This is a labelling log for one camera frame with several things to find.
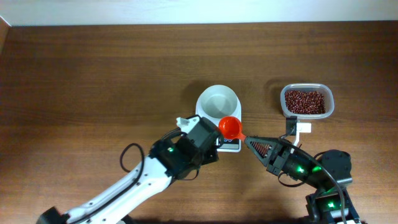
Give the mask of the red plastic measuring scoop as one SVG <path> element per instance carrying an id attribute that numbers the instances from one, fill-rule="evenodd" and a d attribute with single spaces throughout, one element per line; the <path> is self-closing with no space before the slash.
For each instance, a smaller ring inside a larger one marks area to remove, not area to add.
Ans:
<path id="1" fill-rule="evenodd" d="M 220 129 L 225 139 L 238 139 L 244 141 L 246 136 L 243 134 L 243 125 L 240 120 L 234 116 L 226 116 L 219 121 Z"/>

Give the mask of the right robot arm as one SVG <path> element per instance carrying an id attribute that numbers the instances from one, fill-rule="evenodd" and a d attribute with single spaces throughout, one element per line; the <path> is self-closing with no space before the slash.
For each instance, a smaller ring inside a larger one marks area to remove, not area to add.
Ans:
<path id="1" fill-rule="evenodd" d="M 268 172 L 299 181 L 286 187 L 307 184 L 315 188 L 305 197 L 308 215 L 299 218 L 300 223 L 361 222 L 346 189 L 353 182 L 350 154 L 332 149 L 311 156 L 282 138 L 248 136 L 244 143 Z"/>

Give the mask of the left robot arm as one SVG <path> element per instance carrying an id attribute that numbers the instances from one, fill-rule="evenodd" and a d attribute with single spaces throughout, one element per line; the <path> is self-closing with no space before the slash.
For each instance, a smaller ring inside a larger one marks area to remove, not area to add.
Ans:
<path id="1" fill-rule="evenodd" d="M 177 128 L 153 143 L 147 156 L 110 188 L 61 214 L 55 207 L 37 220 L 46 223 L 117 223 L 148 198 L 191 171 L 218 160 L 220 129 L 207 118 L 177 118 Z"/>

